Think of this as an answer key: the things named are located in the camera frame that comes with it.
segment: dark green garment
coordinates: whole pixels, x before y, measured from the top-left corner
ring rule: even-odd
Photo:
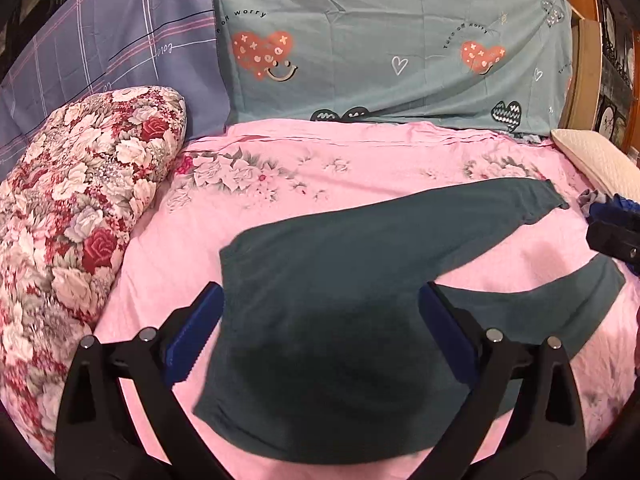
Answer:
[[[431,447],[466,388],[420,318],[418,290],[557,206],[550,182],[503,178],[245,231],[221,251],[225,313],[194,413],[241,449],[289,462]],[[596,259],[524,295],[450,293],[481,324],[535,342],[557,333],[573,355],[621,284]]]

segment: orange heart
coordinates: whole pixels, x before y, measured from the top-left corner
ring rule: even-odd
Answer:
[[[283,30],[268,38],[252,32],[238,32],[231,41],[238,65],[253,72],[258,79],[262,79],[267,70],[284,62],[293,48],[293,38]]]
[[[503,46],[497,45],[487,49],[475,41],[465,41],[460,47],[462,61],[477,74],[486,74],[491,67],[498,63],[505,55]]]

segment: teal fabric sheet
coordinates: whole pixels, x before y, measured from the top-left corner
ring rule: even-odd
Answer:
[[[225,313],[194,413],[235,446],[288,462],[432,446],[466,388],[420,318],[418,290],[556,207],[567,206],[550,182],[500,178],[243,232],[221,251]],[[531,293],[447,294],[514,339],[557,333],[574,355],[621,280],[599,258]]]
[[[213,0],[228,124],[398,122],[548,136],[572,74],[566,0]]]

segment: blue gripper pad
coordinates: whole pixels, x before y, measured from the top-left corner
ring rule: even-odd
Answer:
[[[222,317],[225,293],[210,282],[191,304],[193,312],[164,354],[164,382],[172,387],[189,376],[200,352]]]
[[[428,284],[420,289],[418,309],[456,380],[472,388],[478,380],[476,350]]]

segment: silver bolt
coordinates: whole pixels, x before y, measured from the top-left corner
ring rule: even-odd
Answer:
[[[551,336],[546,339],[546,344],[551,346],[554,350],[558,350],[562,347],[562,341],[560,341],[556,336]]]
[[[492,343],[499,343],[504,338],[504,334],[497,328],[490,328],[486,331],[486,338]]]
[[[95,343],[95,337],[92,335],[86,335],[80,340],[80,346],[82,348],[90,348]]]
[[[153,338],[155,338],[156,334],[158,334],[158,330],[156,330],[152,326],[148,326],[146,328],[143,328],[138,333],[138,337],[142,339],[142,341],[148,342],[148,341],[151,341]]]

